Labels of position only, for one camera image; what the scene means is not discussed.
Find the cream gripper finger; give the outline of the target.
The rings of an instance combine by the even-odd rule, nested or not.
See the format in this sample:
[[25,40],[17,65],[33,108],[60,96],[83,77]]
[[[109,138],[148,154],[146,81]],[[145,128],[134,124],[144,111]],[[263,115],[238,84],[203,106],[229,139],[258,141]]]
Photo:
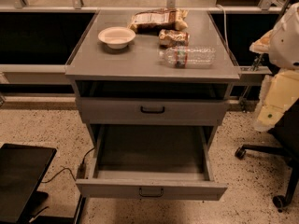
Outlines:
[[272,36],[272,30],[269,30],[264,35],[262,35],[258,40],[253,42],[249,46],[249,50],[258,54],[268,54],[270,50],[270,39]]

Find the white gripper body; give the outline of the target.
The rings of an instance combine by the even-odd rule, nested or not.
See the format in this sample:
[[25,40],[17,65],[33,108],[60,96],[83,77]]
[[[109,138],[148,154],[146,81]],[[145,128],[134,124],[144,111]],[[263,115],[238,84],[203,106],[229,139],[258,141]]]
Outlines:
[[275,127],[284,113],[299,99],[299,71],[280,69],[265,76],[253,117],[253,128],[266,132]]

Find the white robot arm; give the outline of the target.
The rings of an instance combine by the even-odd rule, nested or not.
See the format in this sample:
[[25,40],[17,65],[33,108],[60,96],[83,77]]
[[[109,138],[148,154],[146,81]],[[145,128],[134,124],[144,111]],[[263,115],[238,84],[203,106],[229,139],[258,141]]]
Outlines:
[[299,99],[299,4],[291,5],[273,29],[253,42],[249,50],[267,54],[269,62],[279,68],[273,77],[264,77],[254,111],[254,129],[266,132]]

